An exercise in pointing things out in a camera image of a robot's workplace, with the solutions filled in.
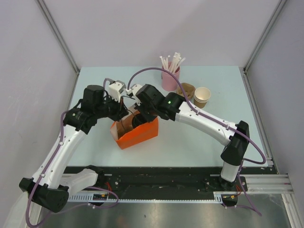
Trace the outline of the black plastic cup lid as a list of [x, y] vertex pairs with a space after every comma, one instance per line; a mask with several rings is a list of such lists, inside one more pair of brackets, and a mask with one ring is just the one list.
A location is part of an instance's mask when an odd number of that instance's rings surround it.
[[133, 128], [136, 128], [144, 123], [146, 123], [146, 120], [142, 114], [136, 114], [132, 119]]

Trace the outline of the orange paper bag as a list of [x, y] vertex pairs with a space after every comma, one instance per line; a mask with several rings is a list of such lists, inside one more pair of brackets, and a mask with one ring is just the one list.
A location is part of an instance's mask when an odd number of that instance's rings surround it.
[[134, 106], [128, 108], [129, 114], [118, 122], [114, 122], [110, 133], [120, 149], [126, 149], [136, 144], [158, 136], [159, 121], [156, 117], [152, 122], [146, 122], [136, 128], [132, 127], [132, 119], [139, 111]]

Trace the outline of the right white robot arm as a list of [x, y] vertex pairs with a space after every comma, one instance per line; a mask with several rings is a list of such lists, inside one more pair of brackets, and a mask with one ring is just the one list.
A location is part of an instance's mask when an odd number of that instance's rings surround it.
[[218, 184], [223, 190], [231, 190], [236, 185], [236, 177], [248, 148], [249, 125], [227, 122], [208, 114], [187, 103], [186, 99], [174, 92], [164, 96], [156, 87], [145, 84], [135, 84], [131, 88], [136, 100], [135, 109], [148, 122], [156, 117], [190, 125], [216, 139], [224, 146], [220, 157], [223, 167]]

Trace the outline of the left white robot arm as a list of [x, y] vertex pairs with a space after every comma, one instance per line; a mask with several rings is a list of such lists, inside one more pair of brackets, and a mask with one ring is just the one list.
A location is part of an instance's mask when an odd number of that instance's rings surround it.
[[120, 90], [106, 91], [100, 85], [87, 86], [77, 104], [61, 116], [59, 137], [40, 168], [31, 178], [20, 181], [19, 187], [29, 194], [29, 202], [57, 213], [70, 196], [89, 187], [99, 190], [105, 186], [104, 170], [93, 165], [69, 179], [61, 178], [73, 153], [98, 119], [120, 121], [127, 114]]

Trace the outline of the pink straw holder cup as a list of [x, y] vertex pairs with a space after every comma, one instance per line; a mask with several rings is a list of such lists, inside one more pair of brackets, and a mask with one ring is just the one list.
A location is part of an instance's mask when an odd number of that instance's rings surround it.
[[176, 80], [168, 73], [161, 72], [161, 86], [164, 90], [171, 92], [175, 91], [178, 87]]

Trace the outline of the white wrapped straws bundle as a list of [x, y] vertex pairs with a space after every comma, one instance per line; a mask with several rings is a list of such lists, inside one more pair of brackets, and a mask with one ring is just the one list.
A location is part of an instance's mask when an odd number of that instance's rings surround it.
[[176, 73], [186, 58], [181, 57], [181, 54], [179, 52], [174, 53], [171, 61], [169, 61], [170, 57], [170, 55], [168, 55], [167, 57], [159, 56], [159, 58], [161, 59], [162, 68], [171, 73]]

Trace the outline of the stack of brown paper cups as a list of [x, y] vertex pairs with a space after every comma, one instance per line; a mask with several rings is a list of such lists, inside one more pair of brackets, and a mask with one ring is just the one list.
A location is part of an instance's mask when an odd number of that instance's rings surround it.
[[194, 92], [194, 104], [198, 108], [204, 108], [211, 97], [211, 92], [206, 87], [199, 87]]

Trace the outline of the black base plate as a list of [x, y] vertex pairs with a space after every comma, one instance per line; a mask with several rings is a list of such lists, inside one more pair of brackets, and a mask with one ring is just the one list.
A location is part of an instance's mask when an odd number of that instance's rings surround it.
[[109, 184], [116, 194], [190, 195], [193, 192], [236, 191], [246, 181], [228, 182], [221, 178], [220, 167], [100, 167], [89, 165], [87, 169], [99, 174], [95, 186]]

